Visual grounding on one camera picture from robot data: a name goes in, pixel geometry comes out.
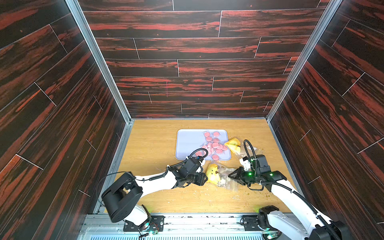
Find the white tray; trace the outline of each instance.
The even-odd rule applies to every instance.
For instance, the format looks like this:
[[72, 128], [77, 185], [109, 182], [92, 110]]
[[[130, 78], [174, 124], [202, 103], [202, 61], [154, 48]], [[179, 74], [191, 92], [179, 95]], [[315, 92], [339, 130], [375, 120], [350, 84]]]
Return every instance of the white tray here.
[[[210, 132], [211, 136], [213, 132], [219, 132], [220, 136], [217, 138], [220, 140], [220, 144], [228, 142], [228, 134], [223, 129], [180, 129], [177, 132], [176, 140], [176, 158], [178, 160], [185, 160], [194, 150], [201, 147], [206, 142], [204, 132]], [[223, 151], [222, 154], [218, 154], [220, 161], [227, 161], [231, 159], [231, 151], [229, 149]], [[212, 156], [207, 156], [205, 160], [213, 160]]]

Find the wooden floor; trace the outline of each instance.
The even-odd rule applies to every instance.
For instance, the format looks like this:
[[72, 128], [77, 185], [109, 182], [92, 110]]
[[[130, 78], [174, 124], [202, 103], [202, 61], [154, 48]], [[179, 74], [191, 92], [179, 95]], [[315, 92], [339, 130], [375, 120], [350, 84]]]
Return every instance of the wooden floor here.
[[[271, 170], [279, 170], [293, 184], [265, 119], [135, 120], [119, 171], [151, 175], [165, 171], [167, 165], [180, 162], [175, 158], [179, 129], [225, 129], [229, 139], [248, 139], [253, 146], [263, 149]], [[240, 166], [234, 154], [229, 161], [220, 163], [233, 168]], [[231, 192], [210, 183], [201, 187], [192, 184], [186, 188], [155, 192], [143, 197], [139, 204], [144, 204], [149, 212], [162, 213], [248, 213], [257, 212], [260, 207], [268, 205], [274, 205], [282, 212], [290, 212], [285, 204], [266, 189], [256, 192], [238, 185], [238, 191]]]

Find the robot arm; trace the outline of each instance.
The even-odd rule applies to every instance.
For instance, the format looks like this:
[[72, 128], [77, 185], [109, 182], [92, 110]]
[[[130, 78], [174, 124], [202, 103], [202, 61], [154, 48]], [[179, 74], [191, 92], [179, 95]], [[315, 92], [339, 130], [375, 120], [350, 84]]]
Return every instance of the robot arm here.
[[[250, 145], [253, 156], [249, 156], [245, 143]], [[261, 208], [258, 224], [261, 229], [275, 228], [292, 240], [349, 240], [352, 239], [348, 228], [340, 221], [334, 222], [328, 216], [313, 207], [291, 185], [279, 171], [272, 172], [264, 155], [255, 155], [249, 141], [244, 141], [247, 156], [240, 160], [242, 167], [229, 174], [229, 177], [250, 188], [251, 184], [262, 185], [277, 196], [302, 223], [304, 228], [286, 217], [278, 208]]]
[[[198, 151], [205, 151], [206, 154], [192, 157]], [[161, 174], [133, 176], [131, 172], [125, 172], [101, 195], [111, 221], [127, 220], [144, 229], [151, 215], [144, 206], [137, 205], [140, 198], [159, 190], [186, 187], [191, 183], [204, 185], [208, 178], [202, 166], [207, 155], [206, 149], [196, 149], [186, 160], [167, 166]]]

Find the dark red wood panel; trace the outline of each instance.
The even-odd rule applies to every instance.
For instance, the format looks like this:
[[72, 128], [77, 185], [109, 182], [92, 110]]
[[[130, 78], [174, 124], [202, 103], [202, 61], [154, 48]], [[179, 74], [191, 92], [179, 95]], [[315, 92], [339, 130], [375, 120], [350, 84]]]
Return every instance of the dark red wood panel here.
[[116, 130], [119, 131], [118, 128], [122, 125], [122, 122], [124, 123], [124, 120], [121, 120], [120, 111], [116, 107], [111, 108], [111, 110], [112, 109], [115, 109], [115, 114], [112, 119], [109, 122], [107, 119], [104, 120], [104, 122], [109, 123], [109, 125], [92, 160], [91, 165], [94, 166], [94, 168], [91, 169], [92, 171], [90, 173], [87, 172], [87, 177], [83, 180], [83, 183], [86, 183], [86, 185], [82, 184], [82, 189], [80, 189], [91, 196], [91, 201], [87, 210], [88, 214], [92, 214], [95, 205], [98, 204], [98, 197], [104, 181], [101, 181], [99, 185], [96, 184], [108, 173], [120, 142], [118, 135], [120, 132], [116, 132]]
[[213, 77], [113, 77], [120, 91], [210, 91]]
[[308, 189], [307, 183], [320, 176], [313, 166], [311, 156], [302, 148], [300, 141], [309, 127], [289, 98], [286, 98], [283, 104], [279, 107], [279, 128], [277, 131], [283, 138], [279, 139], [279, 142], [283, 142], [284, 153], [291, 165], [296, 168], [297, 174], [300, 175], [299, 181], [302, 186], [304, 189]]
[[[319, 145], [324, 149], [325, 154], [322, 155], [329, 156], [328, 159], [322, 157], [321, 163], [317, 164], [317, 166], [326, 167], [325, 170], [319, 170], [319, 172], [322, 173], [321, 176], [327, 185], [334, 186], [329, 190], [332, 190], [334, 198], [342, 206], [342, 210], [348, 212], [345, 216], [349, 215], [355, 219], [354, 223], [349, 224], [353, 224], [354, 228], [357, 227], [357, 224], [368, 227], [371, 222], [362, 223], [361, 219], [368, 219], [372, 216], [378, 220], [384, 216], [380, 204], [384, 201], [384, 186], [372, 174], [369, 165], [363, 162], [345, 143], [342, 136], [333, 128], [309, 96], [304, 90], [295, 105], [311, 128], [311, 132], [316, 136]], [[356, 208], [360, 209], [359, 214], [363, 216], [353, 214], [357, 210]]]
[[87, 214], [93, 214], [93, 210], [96, 204], [100, 205], [101, 199], [98, 199], [98, 197], [104, 182], [101, 181], [99, 185], [96, 184], [108, 173], [113, 155], [116, 152], [117, 146], [119, 144], [119, 140], [120, 139], [118, 138], [117, 134], [109, 128], [96, 151], [94, 159], [92, 160], [92, 164], [95, 166], [95, 168], [93, 171], [94, 178], [90, 183], [93, 183], [94, 185], [93, 188], [91, 186], [87, 186], [87, 188], [84, 189], [86, 193], [91, 196], [91, 200], [86, 211]]
[[244, 91], [242, 103], [274, 101], [281, 89]]
[[[81, 164], [73, 165], [73, 163], [81, 153], [86, 137], [93, 128], [94, 119], [100, 111], [101, 108], [94, 99], [86, 105], [85, 111], [62, 140], [50, 161], [45, 165], [38, 181], [31, 188], [18, 211], [12, 216], [5, 230], [0, 233], [0, 237], [5, 239], [32, 238], [31, 232], [38, 229], [44, 218], [44, 213], [48, 211], [70, 169], [72, 167], [81, 169]], [[49, 152], [42, 152], [44, 157], [46, 157], [46, 153]]]
[[257, 48], [256, 58], [299, 56], [307, 44], [306, 36], [262, 37]]
[[288, 75], [215, 77], [213, 91], [281, 89]]
[[0, 109], [65, 55], [49, 25], [0, 49]]
[[54, 104], [33, 84], [0, 111], [0, 169], [28, 141]]
[[197, 10], [266, 10], [316, 8], [318, 0], [284, 1], [284, 0], [173, 0], [175, 11]]
[[328, 44], [328, 46], [332, 46], [341, 31], [343, 31], [344, 27], [347, 25], [348, 21], [349, 18], [336, 12], [320, 39]]
[[349, 21], [333, 49], [384, 84], [384, 34]]
[[264, 118], [267, 113], [211, 113], [209, 118]]
[[290, 58], [179, 60], [180, 76], [283, 74]]
[[151, 103], [148, 91], [120, 91], [125, 103]]
[[384, 134], [384, 85], [363, 74], [343, 97]]
[[[355, 239], [370, 239], [369, 236], [366, 236], [361, 231], [355, 231], [355, 229], [364, 229], [365, 231], [382, 235], [377, 224], [373, 222], [372, 217], [367, 213], [356, 194], [351, 191], [349, 183], [347, 183], [343, 177], [344, 170], [340, 172], [336, 168], [332, 161], [332, 156], [328, 155], [329, 150], [327, 151], [322, 146], [316, 136], [314, 136], [311, 131], [301, 141], [303, 147], [307, 148], [307, 153], [310, 154], [312, 162], [320, 172], [320, 179], [328, 186], [328, 188], [324, 189], [316, 185], [316, 187], [319, 187], [317, 190], [314, 190], [314, 187], [310, 186], [311, 193], [314, 194], [313, 199], [315, 199], [315, 203], [320, 204], [319, 207], [322, 205], [327, 206], [327, 210], [330, 212], [328, 216], [331, 218], [344, 221], [344, 223], [349, 226]], [[332, 199], [338, 204], [341, 213], [338, 211], [336, 205], [333, 204]]]
[[187, 103], [182, 104], [183, 113], [262, 113], [268, 102], [257, 103]]
[[242, 91], [150, 92], [152, 103], [239, 103]]
[[2, 1], [0, 48], [70, 13], [62, 0]]
[[364, 73], [322, 41], [316, 44], [308, 62], [340, 95]]
[[51, 23], [51, 27], [67, 52], [72, 51], [84, 40], [71, 13]]
[[297, 80], [355, 152], [363, 150], [382, 137], [382, 134], [345, 101], [308, 62]]
[[380, 0], [343, 1], [338, 12], [384, 33], [384, 5]]
[[298, 140], [295, 138], [286, 136], [286, 133], [284, 133], [283, 131], [284, 129], [281, 129], [281, 130], [282, 132], [280, 133], [279, 128], [275, 129], [276, 137], [284, 151], [283, 153], [287, 157], [287, 160], [290, 166], [292, 167], [293, 174], [299, 183], [300, 189], [304, 192], [304, 196], [308, 198], [308, 193], [310, 192], [307, 184], [308, 181], [305, 178], [306, 175], [303, 174], [299, 168], [300, 164], [297, 162], [298, 151], [300, 150], [300, 146], [298, 145]]
[[320, 0], [319, 5], [317, 6], [317, 8], [326, 8], [330, 1], [331, 0]]
[[[280, 119], [281, 122], [284, 122], [284, 127], [281, 129], [282, 132], [286, 132], [285, 128], [290, 129], [291, 132], [293, 132], [293, 135], [296, 136], [296, 139], [300, 141], [303, 136], [311, 129], [302, 115], [300, 114], [299, 110], [296, 108], [296, 106], [293, 104], [293, 101], [291, 98], [285, 98], [282, 102], [281, 109], [279, 110], [281, 112], [280, 114]], [[306, 161], [303, 161], [302, 159], [298, 159], [302, 164], [305, 164]], [[316, 174], [313, 173], [311, 177], [316, 178]]]
[[323, 11], [223, 11], [220, 37], [310, 35]]
[[83, 41], [40, 77], [36, 83], [58, 105], [93, 63], [94, 58], [87, 44]]
[[172, 11], [172, 0], [79, 0], [83, 11]]
[[369, 166], [381, 182], [384, 182], [384, 139], [359, 153], [360, 158]]
[[93, 35], [101, 38], [217, 37], [217, 12], [84, 12]]
[[113, 122], [113, 116], [116, 112], [113, 102], [114, 99], [111, 96], [109, 103], [104, 106], [103, 111], [98, 116], [94, 128], [92, 129], [90, 135], [87, 137], [87, 140], [96, 149], [99, 148], [100, 143], [102, 142], [103, 137], [109, 128], [109, 125]]
[[39, 227], [32, 239], [56, 239], [62, 224], [68, 217], [68, 212], [82, 181], [91, 166], [92, 158], [96, 150], [88, 143], [84, 142], [79, 154], [76, 156], [74, 163], [63, 183], [61, 184], [55, 198], [53, 199], [48, 211], [45, 213]]
[[137, 38], [140, 59], [253, 58], [260, 37]]
[[90, 202], [90, 197], [84, 193], [77, 192], [72, 203], [71, 209], [68, 212], [57, 240], [76, 240], [79, 235], [81, 226], [84, 223], [86, 210]]
[[119, 110], [117, 104], [114, 102], [114, 105], [116, 106], [115, 109], [116, 109], [116, 113], [114, 115], [114, 118], [116, 119], [116, 125], [115, 125], [115, 132], [116, 134], [119, 136], [119, 138], [121, 138], [122, 136], [122, 132], [125, 128], [125, 120], [121, 114], [121, 111]]
[[95, 81], [95, 90], [93, 96], [96, 98], [97, 102], [100, 104], [101, 108], [105, 108], [113, 98], [112, 93], [105, 82], [104, 77], [101, 75], [101, 72], [98, 71], [99, 80]]
[[284, 70], [284, 74], [291, 73], [293, 67], [295, 66], [295, 64], [297, 62], [297, 59], [299, 59], [299, 57], [291, 57], [289, 63], [287, 64], [287, 67]]
[[156, 114], [156, 113], [141, 113], [131, 114], [132, 118], [208, 118], [208, 113], [203, 114]]
[[288, 91], [288, 95], [291, 98], [293, 102], [296, 101], [297, 97], [300, 95], [301, 91], [303, 90], [303, 87], [299, 83], [299, 81], [294, 81], [293, 85]]
[[181, 105], [177, 103], [126, 103], [129, 113], [182, 113]]
[[307, 198], [310, 200], [310, 202], [319, 209], [322, 213], [329, 216], [333, 221], [342, 221], [343, 223], [346, 223], [345, 217], [341, 211], [341, 207], [338, 205], [338, 203], [335, 201], [335, 199], [332, 196], [332, 193], [328, 190], [328, 187], [330, 185], [327, 185], [324, 183], [322, 176], [324, 174], [330, 175], [330, 173], [334, 174], [335, 171], [330, 171], [327, 173], [321, 172], [321, 170], [331, 168], [332, 165], [330, 164], [328, 168], [318, 166], [319, 164], [329, 164], [328, 162], [328, 155], [324, 153], [322, 146], [317, 141], [316, 137], [313, 135], [313, 132], [309, 132], [303, 140], [300, 141], [300, 144], [302, 146], [302, 149], [305, 152], [305, 160], [310, 162], [310, 164], [301, 165], [300, 167], [305, 170], [309, 167], [313, 167], [315, 165], [315, 169], [318, 169], [320, 178], [314, 180], [313, 182], [308, 184], [308, 188], [310, 190], [310, 193], [307, 194], [310, 197]]
[[2, 224], [0, 232], [17, 211], [21, 199], [24, 199], [29, 189], [35, 184], [42, 170], [26, 160], [15, 155], [0, 171], [0, 217]]
[[130, 77], [177, 77], [176, 60], [106, 60], [111, 74]]
[[100, 156], [95, 156], [95, 158], [92, 160], [92, 163], [90, 164], [88, 170], [87, 170], [87, 173], [84, 174], [84, 178], [83, 178], [83, 181], [81, 182], [80, 184], [80, 187], [79, 189], [85, 193], [87, 193], [88, 195], [91, 195], [96, 189], [95, 189], [95, 186], [97, 184], [97, 181], [95, 181], [95, 179], [98, 177], [98, 175], [102, 172], [104, 172], [106, 170], [106, 172], [108, 171], [110, 165], [111, 165], [111, 161], [116, 153], [116, 149], [117, 149], [117, 146], [120, 142], [120, 137], [118, 136], [118, 134], [115, 132], [115, 131], [112, 131], [112, 130], [115, 130], [115, 128], [120, 124], [120, 121], [119, 121], [119, 117], [118, 117], [118, 112], [115, 113], [115, 115], [113, 116], [113, 118], [111, 119], [110, 121], [110, 125], [108, 126], [108, 129], [106, 131], [106, 135], [107, 137], [109, 136], [109, 133], [114, 133], [114, 139], [113, 139], [113, 144], [111, 145], [112, 148], [110, 150], [110, 152], [108, 153], [108, 158], [105, 159], [106, 162], [101, 162], [100, 161]]
[[96, 38], [104, 58], [139, 59], [133, 38]]
[[92, 85], [96, 85], [100, 75], [97, 66], [93, 66], [18, 153], [44, 168], [81, 113], [86, 111], [89, 101], [94, 99]]

